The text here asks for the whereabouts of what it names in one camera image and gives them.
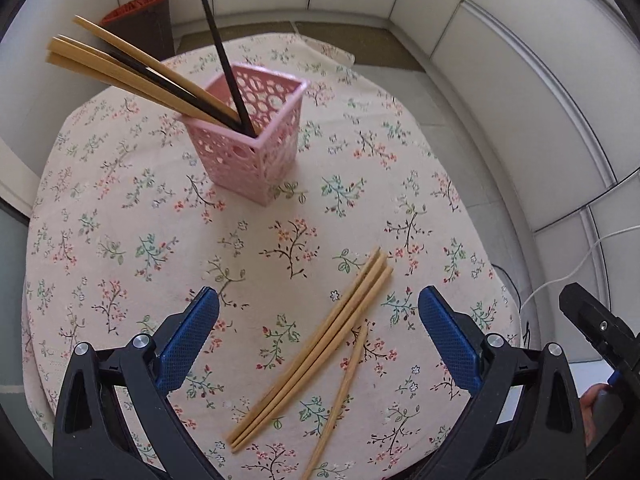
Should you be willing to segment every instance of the floral tablecloth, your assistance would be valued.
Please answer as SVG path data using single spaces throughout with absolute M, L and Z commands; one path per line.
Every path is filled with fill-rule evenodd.
M 392 279 L 368 311 L 363 362 L 316 473 L 393 475 L 435 449 L 467 401 L 417 315 L 435 284 L 456 310 L 517 344 L 513 300 L 414 118 L 355 73 L 353 57 L 293 34 L 226 44 L 231 60 L 306 78 L 294 169 L 267 208 L 214 186 L 175 114 L 115 88 L 85 103 L 56 139 L 34 206 L 24 292 L 24 379 L 49 436 L 76 343 L 153 333 L 204 285 L 215 324 L 182 388 L 180 420 L 226 478 L 295 479 L 324 430 L 357 331 L 254 443 L 223 435 L 326 317 L 379 244 Z M 213 47 L 170 60 L 204 85 Z M 158 459 L 127 397 L 144 460 Z

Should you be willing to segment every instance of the trash can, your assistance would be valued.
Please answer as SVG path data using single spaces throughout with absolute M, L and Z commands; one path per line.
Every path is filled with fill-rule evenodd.
M 175 56 L 169 0 L 131 0 L 101 19 L 100 26 L 156 59 Z

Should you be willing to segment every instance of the floor tile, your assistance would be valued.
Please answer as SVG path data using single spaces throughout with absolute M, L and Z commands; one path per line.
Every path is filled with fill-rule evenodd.
M 254 36 L 255 34 L 266 34 L 268 32 L 295 32 L 290 22 L 250 23 L 248 25 L 222 27 L 219 30 L 222 41 Z M 176 50 L 176 54 L 182 54 L 210 44 L 213 44 L 213 37 L 209 31 L 186 34 L 180 40 L 180 46 Z
M 300 34 L 326 41 L 351 52 L 356 63 L 417 70 L 422 67 L 409 51 L 384 28 L 345 23 L 296 22 Z

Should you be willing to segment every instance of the pink plastic pen holder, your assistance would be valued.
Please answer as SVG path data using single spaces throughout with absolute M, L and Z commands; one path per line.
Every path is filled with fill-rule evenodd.
M 289 171 L 298 152 L 306 81 L 241 63 L 233 63 L 231 68 L 254 126 L 262 129 L 257 138 L 189 116 L 180 116 L 179 120 L 187 127 L 213 182 L 268 205 L 274 198 L 274 188 Z M 234 106 L 222 72 L 206 90 Z

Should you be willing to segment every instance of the blue gripper pad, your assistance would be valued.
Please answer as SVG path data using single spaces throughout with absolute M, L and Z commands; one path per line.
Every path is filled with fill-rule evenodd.
M 613 370 L 613 373 L 611 374 L 611 377 L 607 380 L 607 383 L 609 384 L 609 386 L 613 386 L 614 384 L 616 384 L 616 382 L 620 377 L 622 377 L 622 374 L 617 370 Z
M 158 357 L 156 388 L 164 396 L 182 386 L 220 313 L 218 294 L 212 288 L 203 290 L 194 302 Z
M 418 314 L 456 386 L 474 396 L 482 386 L 479 356 L 435 287 L 428 286 L 420 292 Z

